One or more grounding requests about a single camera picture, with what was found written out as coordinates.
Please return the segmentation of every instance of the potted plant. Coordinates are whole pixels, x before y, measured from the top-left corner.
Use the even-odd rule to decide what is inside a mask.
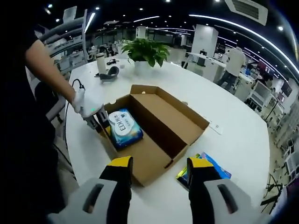
[[[147,73],[156,62],[162,67],[163,61],[167,61],[169,55],[167,46],[147,39],[137,38],[122,47],[122,52],[128,52],[128,56],[135,62],[137,74]]]

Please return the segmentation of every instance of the person's arm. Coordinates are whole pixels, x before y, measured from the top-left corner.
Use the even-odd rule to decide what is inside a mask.
[[[25,60],[26,65],[36,77],[43,80],[54,91],[60,93],[67,101],[72,103],[75,97],[74,88],[60,74],[40,40],[36,40],[31,47],[26,50]]]

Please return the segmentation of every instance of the air vent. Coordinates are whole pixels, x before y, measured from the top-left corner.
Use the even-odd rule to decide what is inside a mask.
[[[266,25],[268,9],[251,0],[225,0],[233,13],[246,16],[262,25]]]

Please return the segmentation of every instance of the person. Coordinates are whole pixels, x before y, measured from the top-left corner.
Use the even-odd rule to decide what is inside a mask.
[[[3,63],[10,69],[4,76],[2,105],[4,213],[9,223],[23,219],[41,224],[47,222],[47,214],[64,208],[78,183],[64,142],[56,137],[54,126],[36,104],[25,66],[70,103],[76,92],[37,39],[36,14],[19,8],[15,12],[19,19],[9,22],[6,38],[11,45]]]
[[[227,83],[225,89],[230,90],[236,79],[239,77],[241,67],[246,63],[246,57],[240,47],[231,49],[228,53],[228,63],[226,65],[226,71],[222,78],[216,83],[222,86],[224,82]]]

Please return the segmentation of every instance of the tissue package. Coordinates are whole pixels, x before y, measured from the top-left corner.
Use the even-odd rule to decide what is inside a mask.
[[[142,129],[127,109],[120,109],[109,114],[111,138],[115,148],[123,148],[143,137]]]

